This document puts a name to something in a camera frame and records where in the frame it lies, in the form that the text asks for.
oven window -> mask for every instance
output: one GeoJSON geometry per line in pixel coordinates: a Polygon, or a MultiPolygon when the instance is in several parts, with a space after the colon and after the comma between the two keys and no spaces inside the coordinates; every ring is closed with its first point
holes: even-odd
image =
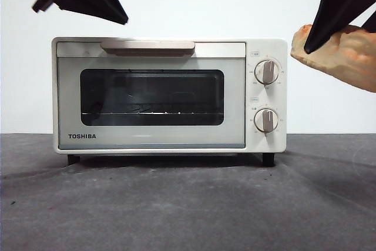
{"type": "Polygon", "coordinates": [[[220,70],[85,69],[81,121],[87,126],[220,125],[220,70]]]}

timer knob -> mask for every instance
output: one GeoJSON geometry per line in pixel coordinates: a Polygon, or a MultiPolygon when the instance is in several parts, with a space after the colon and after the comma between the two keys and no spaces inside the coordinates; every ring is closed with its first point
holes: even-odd
{"type": "Polygon", "coordinates": [[[257,64],[254,75],[260,83],[269,85],[278,78],[278,66],[273,60],[261,61],[257,64]]]}
{"type": "Polygon", "coordinates": [[[262,109],[254,116],[254,124],[261,132],[272,132],[278,125],[278,116],[271,109],[262,109]]]}

white backdrop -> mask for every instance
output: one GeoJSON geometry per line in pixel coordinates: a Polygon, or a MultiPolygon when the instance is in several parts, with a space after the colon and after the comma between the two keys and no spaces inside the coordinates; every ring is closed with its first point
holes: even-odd
{"type": "MultiPolygon", "coordinates": [[[[34,13],[35,0],[1,0],[1,131],[51,133],[51,40],[56,36],[276,37],[289,43],[312,23],[320,0],[120,0],[121,26],[60,11],[34,13]]],[[[370,15],[367,11],[355,24],[370,15]]],[[[293,58],[288,70],[289,133],[375,133],[376,95],[293,58]]]]}

black rubber foot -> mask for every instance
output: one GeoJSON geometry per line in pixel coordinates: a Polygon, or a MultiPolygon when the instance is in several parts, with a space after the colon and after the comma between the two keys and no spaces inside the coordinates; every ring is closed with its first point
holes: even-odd
{"type": "Polygon", "coordinates": [[[68,166],[80,162],[80,156],[68,155],[68,166]]]}
{"type": "Polygon", "coordinates": [[[263,153],[263,166],[264,167],[274,166],[274,153],[263,153]]]}

white knob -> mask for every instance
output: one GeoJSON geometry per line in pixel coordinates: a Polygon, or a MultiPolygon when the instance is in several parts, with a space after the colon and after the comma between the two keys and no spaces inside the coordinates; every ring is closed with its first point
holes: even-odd
{"type": "Polygon", "coordinates": [[[254,124],[260,132],[272,132],[278,126],[278,116],[271,109],[262,109],[254,116],[254,124]]]}
{"type": "Polygon", "coordinates": [[[264,60],[257,64],[254,75],[264,85],[269,85],[278,78],[278,65],[273,60],[264,60]]]}

